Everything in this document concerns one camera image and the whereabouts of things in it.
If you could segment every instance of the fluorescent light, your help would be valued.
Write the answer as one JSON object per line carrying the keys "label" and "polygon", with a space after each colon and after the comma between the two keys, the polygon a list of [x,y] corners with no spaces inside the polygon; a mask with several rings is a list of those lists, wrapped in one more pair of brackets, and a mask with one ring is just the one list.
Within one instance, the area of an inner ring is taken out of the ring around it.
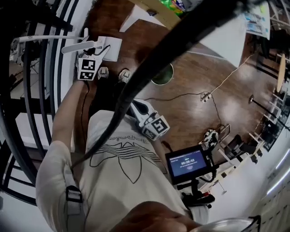
{"label": "fluorescent light", "polygon": [[289,154],[290,148],[286,152],[286,154],[283,156],[283,158],[280,160],[279,164],[276,166],[276,169],[279,168],[280,164],[286,159],[286,156]]}
{"label": "fluorescent light", "polygon": [[272,188],[270,188],[270,189],[268,190],[267,195],[268,195],[270,192],[272,192],[273,189],[276,188],[278,184],[280,184],[280,182],[281,182],[281,181],[286,177],[286,175],[288,175],[289,172],[290,172],[290,168],[288,169],[287,172],[285,172],[285,174],[281,177],[281,179],[280,179],[276,184],[274,184],[274,186],[273,186]]}

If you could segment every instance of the shoe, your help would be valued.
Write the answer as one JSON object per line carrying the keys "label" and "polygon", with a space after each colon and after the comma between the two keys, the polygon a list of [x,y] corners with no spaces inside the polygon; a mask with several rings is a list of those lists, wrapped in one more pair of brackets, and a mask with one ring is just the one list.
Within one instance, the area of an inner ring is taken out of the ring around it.
{"label": "shoe", "polygon": [[131,77],[131,72],[129,69],[124,68],[119,74],[119,82],[127,83]]}
{"label": "shoe", "polygon": [[109,77],[109,69],[107,67],[100,67],[98,71],[98,79],[100,78],[108,78]]}

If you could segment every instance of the tablet screen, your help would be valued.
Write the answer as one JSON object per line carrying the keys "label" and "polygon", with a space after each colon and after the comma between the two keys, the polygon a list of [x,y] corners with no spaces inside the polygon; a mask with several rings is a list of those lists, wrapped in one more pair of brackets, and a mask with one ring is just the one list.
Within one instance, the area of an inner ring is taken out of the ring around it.
{"label": "tablet screen", "polygon": [[174,177],[206,167],[200,150],[169,159]]}

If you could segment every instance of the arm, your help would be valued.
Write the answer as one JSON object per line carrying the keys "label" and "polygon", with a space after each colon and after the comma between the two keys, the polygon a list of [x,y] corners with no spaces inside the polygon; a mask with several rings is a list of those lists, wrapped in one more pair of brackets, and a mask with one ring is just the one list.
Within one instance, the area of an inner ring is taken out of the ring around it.
{"label": "arm", "polygon": [[165,151],[160,140],[152,141],[151,142],[157,156],[161,159],[162,163],[165,165],[166,169],[168,169],[166,158],[165,158]]}
{"label": "arm", "polygon": [[83,85],[83,81],[76,81],[71,86],[60,104],[53,121],[52,142],[61,141],[68,147],[69,150],[71,148],[77,103],[81,95]]}

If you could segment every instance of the white cable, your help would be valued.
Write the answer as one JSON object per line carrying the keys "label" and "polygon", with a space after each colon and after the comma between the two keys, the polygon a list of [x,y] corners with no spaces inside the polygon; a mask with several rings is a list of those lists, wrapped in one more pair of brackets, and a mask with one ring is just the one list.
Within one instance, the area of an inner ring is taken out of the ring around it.
{"label": "white cable", "polygon": [[66,35],[31,35],[15,38],[15,41],[17,41],[18,43],[24,43],[28,41],[42,39],[84,39],[84,37],[66,36]]}
{"label": "white cable", "polygon": [[238,70],[244,63],[242,63],[239,67],[237,67],[234,71],[232,71],[231,73],[230,73],[230,75],[228,75],[227,76],[227,78],[226,79],[224,79],[223,80],[223,82],[218,86],[218,87],[216,87],[214,90],[212,90],[210,93],[212,94],[213,92],[215,92],[220,86],[222,86],[222,84],[236,71],[236,70]]}

